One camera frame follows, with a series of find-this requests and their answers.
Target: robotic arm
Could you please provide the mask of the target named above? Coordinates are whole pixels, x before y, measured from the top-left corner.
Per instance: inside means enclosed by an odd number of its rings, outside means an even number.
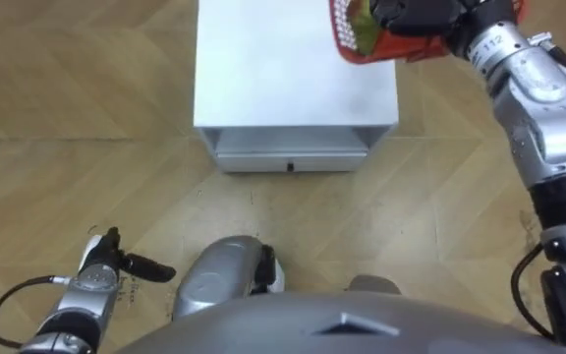
[[[64,295],[45,317],[38,331],[25,344],[0,337],[0,344],[19,349],[21,354],[96,353],[113,314],[119,291],[119,273],[154,282],[170,281],[173,267],[161,265],[119,249],[121,236],[116,227],[88,242],[78,275],[42,276],[21,283],[0,299],[3,303],[15,292],[40,283],[67,285]]]
[[[414,0],[375,0],[370,8],[374,19],[392,33],[441,35],[451,52],[469,60],[486,80],[494,116],[508,136],[542,226],[540,245],[513,274],[513,297],[536,330],[566,344],[566,54],[549,33],[523,37],[511,0],[436,4],[442,11],[425,10],[444,17],[417,14],[421,2]],[[529,314],[518,293],[521,271],[542,250],[557,263],[541,276],[553,333]]]

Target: herringbone floor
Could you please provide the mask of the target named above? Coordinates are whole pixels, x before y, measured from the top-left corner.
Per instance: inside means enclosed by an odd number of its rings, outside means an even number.
[[[525,327],[508,281],[538,227],[467,64],[400,64],[399,132],[356,173],[224,175],[191,127],[196,11],[196,0],[0,0],[0,295],[73,273],[87,233],[118,225],[124,246],[179,273],[211,241],[252,234],[275,247],[292,289],[367,272]],[[524,29],[566,47],[566,1],[533,1]],[[524,283],[541,318],[543,266]],[[177,283],[125,279],[103,352],[166,323]],[[27,338],[60,293],[19,294],[0,331]]]

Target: red mesh basket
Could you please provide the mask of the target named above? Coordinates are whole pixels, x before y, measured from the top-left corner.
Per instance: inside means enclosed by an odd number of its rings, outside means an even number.
[[[440,37],[411,38],[391,34],[382,30],[374,44],[370,55],[360,53],[356,47],[352,26],[348,14],[352,7],[361,0],[329,0],[331,8],[331,24],[333,35],[340,55],[355,64],[365,64],[380,60],[405,58],[418,61],[425,58],[445,56],[449,54]],[[527,8],[527,0],[513,0],[515,10],[521,21]]]

